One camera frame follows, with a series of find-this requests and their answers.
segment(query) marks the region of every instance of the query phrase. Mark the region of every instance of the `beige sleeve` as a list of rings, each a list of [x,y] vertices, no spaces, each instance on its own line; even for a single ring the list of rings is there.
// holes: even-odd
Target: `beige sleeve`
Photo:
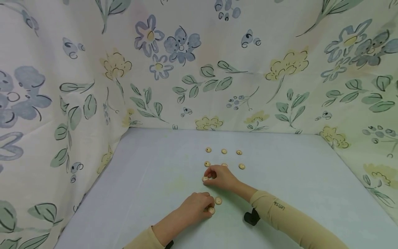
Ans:
[[[263,220],[305,249],[348,249],[331,231],[266,191],[257,191],[250,204]]]
[[[152,231],[152,227],[142,231],[133,241],[123,249],[164,249]]]

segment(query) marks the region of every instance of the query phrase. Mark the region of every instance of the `green leaf print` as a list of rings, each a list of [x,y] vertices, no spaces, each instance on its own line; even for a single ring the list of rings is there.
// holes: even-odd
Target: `green leaf print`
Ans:
[[[145,108],[145,103],[142,99],[140,98],[134,98],[134,97],[130,97],[130,99],[139,107],[142,108],[144,110],[146,110]]]
[[[216,91],[222,91],[227,89],[232,84],[232,77],[226,77],[219,82],[216,87]]]
[[[49,237],[49,233],[23,242],[18,249],[36,249]]]
[[[21,238],[12,240],[12,239],[5,239],[3,242],[0,244],[0,249],[17,249],[18,248],[18,243],[21,240]]]
[[[197,86],[194,86],[190,91],[189,91],[189,97],[190,98],[195,98],[198,96],[199,93],[199,88]]]
[[[200,75],[206,78],[215,77],[214,68],[211,64],[204,65],[200,68]]]
[[[205,86],[203,87],[203,92],[208,92],[216,88],[218,80],[209,80],[206,82]]]
[[[68,126],[66,124],[60,124],[54,133],[55,140],[62,140],[66,138],[66,132],[68,131]]]
[[[12,233],[17,226],[17,212],[5,200],[0,200],[0,233]]]
[[[385,112],[390,110],[394,106],[395,102],[393,101],[382,101],[369,107],[369,110],[371,110],[372,112]]]
[[[369,96],[362,98],[362,103],[371,105],[371,104],[375,104],[375,103],[379,102],[382,99],[383,99],[383,97],[380,94],[371,93]]]
[[[86,119],[92,118],[97,112],[97,100],[94,95],[90,94],[87,96],[83,105],[83,113]]]
[[[186,75],[186,76],[182,77],[182,82],[184,82],[185,84],[188,84],[188,85],[197,84],[195,77],[192,75]]]
[[[67,152],[68,152],[67,148],[60,150],[51,160],[50,167],[57,168],[61,166],[66,160]]]
[[[130,84],[131,89],[135,92],[135,94],[141,96],[140,90],[138,90],[138,88],[133,85],[132,83]]]
[[[68,118],[69,127],[74,131],[82,119],[82,109],[80,106],[75,106],[74,108],[70,109],[68,112]]]

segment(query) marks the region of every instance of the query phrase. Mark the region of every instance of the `fabric backdrop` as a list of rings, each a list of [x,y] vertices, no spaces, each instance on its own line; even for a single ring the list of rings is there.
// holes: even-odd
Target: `fabric backdrop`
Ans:
[[[53,248],[129,127],[319,134],[398,222],[397,5],[0,0],[0,249]]]

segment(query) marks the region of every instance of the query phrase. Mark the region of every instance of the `blue flower print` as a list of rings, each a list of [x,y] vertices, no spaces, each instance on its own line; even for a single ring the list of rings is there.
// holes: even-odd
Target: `blue flower print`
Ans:
[[[325,78],[324,83],[327,80],[330,81],[335,80],[340,73],[344,73],[345,71],[347,71],[347,67],[342,67],[342,65],[347,64],[350,61],[350,59],[351,57],[342,58],[336,63],[333,69],[326,70],[323,73],[321,73],[321,77]]]
[[[381,56],[386,54],[398,53],[398,39],[390,38],[388,30],[378,34],[373,40],[367,39],[361,43],[355,51],[354,57],[350,64],[357,64],[357,67],[363,67],[366,64],[369,66],[377,66],[381,62]]]
[[[155,62],[154,65],[150,65],[149,71],[154,74],[155,80],[159,80],[159,76],[162,79],[166,79],[169,77],[169,72],[173,70],[172,65],[164,65],[164,63],[167,61],[167,56],[162,55],[160,58],[158,58],[157,55],[153,55],[152,60]]]
[[[334,62],[343,54],[346,57],[352,50],[355,44],[362,42],[366,39],[367,35],[363,32],[371,24],[372,19],[368,19],[359,24],[354,30],[353,26],[347,26],[340,32],[339,40],[332,41],[326,48],[325,53],[329,54],[328,62]]]
[[[17,122],[18,117],[33,120],[41,113],[37,108],[46,108],[51,104],[51,99],[46,95],[39,94],[40,87],[44,84],[45,77],[35,68],[23,66],[14,72],[19,86],[24,88],[25,93],[16,92],[12,78],[6,72],[0,71],[0,127],[11,128]],[[18,102],[8,107],[10,102]]]
[[[164,33],[156,30],[156,17],[154,15],[150,15],[148,17],[146,24],[141,21],[137,22],[135,25],[135,31],[140,35],[135,38],[135,49],[143,49],[144,54],[149,58],[152,55],[152,50],[154,53],[159,52],[159,47],[156,41],[163,40]]]
[[[178,59],[179,63],[185,65],[186,61],[195,60],[195,55],[192,51],[201,44],[202,42],[200,41],[199,34],[191,34],[187,39],[187,33],[180,26],[176,30],[174,37],[169,36],[167,40],[164,41],[164,48],[168,53],[171,53],[169,57],[170,62],[174,62]]]

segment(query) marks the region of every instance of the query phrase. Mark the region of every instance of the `flower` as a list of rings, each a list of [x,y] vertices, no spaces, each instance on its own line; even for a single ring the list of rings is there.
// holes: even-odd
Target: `flower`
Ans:
[[[124,57],[119,51],[114,48],[113,54],[110,56],[106,53],[106,60],[103,58],[99,59],[99,62],[106,69],[106,73],[102,75],[110,80],[117,77],[123,77],[128,71],[131,70],[132,64],[130,61],[125,61]]]
[[[332,41],[326,48],[325,53],[329,54],[328,62],[334,62],[340,58],[340,55],[347,56],[355,44],[366,39],[367,35],[363,32],[372,23],[372,19],[368,19],[359,24],[354,30],[353,26],[347,26],[340,32],[339,40]]]
[[[135,24],[135,31],[140,36],[135,38],[134,47],[138,50],[143,49],[146,57],[151,57],[152,50],[154,53],[159,52],[156,41],[161,41],[164,38],[164,33],[155,29],[156,17],[154,15],[148,17],[146,24],[141,21]]]
[[[152,60],[156,62],[154,65],[149,66],[149,71],[154,74],[155,80],[159,80],[159,76],[162,79],[169,77],[169,72],[173,70],[172,65],[163,65],[167,61],[167,56],[162,55],[159,59],[157,55],[153,55]]]
[[[397,175],[396,169],[382,164],[375,166],[372,163],[368,165],[364,164],[363,168],[374,179],[382,181],[386,186],[393,189],[398,189],[398,180],[394,180]]]
[[[17,122],[18,117],[26,120],[33,120],[39,114],[38,108],[47,108],[52,100],[43,94],[39,94],[40,87],[44,84],[45,77],[34,67],[22,66],[14,71],[15,79],[19,86],[25,89],[25,93],[15,92],[12,77],[3,71],[0,71],[0,127],[11,128]],[[7,108],[10,102],[17,102],[15,105]]]
[[[321,73],[321,77],[325,78],[324,83],[327,80],[330,80],[330,81],[335,80],[337,78],[337,76],[339,75],[339,73],[344,73],[345,71],[347,71],[347,67],[342,67],[341,65],[346,64],[347,62],[349,62],[350,59],[351,59],[351,57],[342,58],[338,62],[336,62],[336,65],[334,66],[333,69],[326,70],[323,73]]]
[[[253,114],[250,118],[246,118],[246,121],[243,121],[245,124],[251,124],[256,121],[262,122],[269,118],[268,114],[264,114],[264,111],[259,111]]]
[[[308,67],[307,59],[308,47],[301,52],[289,50],[282,61],[271,61],[271,72],[264,74],[267,80],[280,80],[285,75],[293,75],[303,71]]]
[[[178,59],[179,63],[184,63],[186,61],[194,61],[195,55],[192,51],[202,44],[200,41],[199,34],[191,34],[187,39],[187,33],[180,26],[174,35],[174,37],[169,36],[164,41],[164,48],[168,53],[171,53],[169,57],[170,62],[176,61]]]
[[[108,165],[108,163],[112,159],[112,157],[113,157],[113,151],[112,151],[111,146],[108,145],[108,153],[105,153],[102,156],[101,164],[97,169],[97,174],[100,174],[103,171],[103,169]]]
[[[204,116],[201,120],[195,120],[196,129],[198,131],[207,131],[209,129],[214,131],[215,128],[222,126],[223,123],[223,121],[219,121],[217,116],[214,116],[211,120],[209,120],[206,116]]]
[[[133,109],[127,109],[127,113],[126,116],[124,116],[123,120],[122,120],[122,127],[130,127],[131,124],[131,115],[134,114],[134,110]]]
[[[367,39],[361,43],[355,51],[350,64],[357,63],[358,67],[366,64],[377,66],[381,62],[381,56],[398,52],[398,39],[392,39],[389,42],[390,32],[388,30],[378,34],[373,40]]]
[[[346,137],[344,134],[337,134],[336,133],[337,127],[335,128],[330,128],[329,126],[325,126],[323,128],[323,131],[321,131],[319,133],[319,135],[321,137],[323,137],[328,144],[330,144],[330,146],[332,148],[334,148],[335,146],[337,148],[341,148],[341,149],[345,149],[349,147],[349,143],[347,143],[345,141]]]

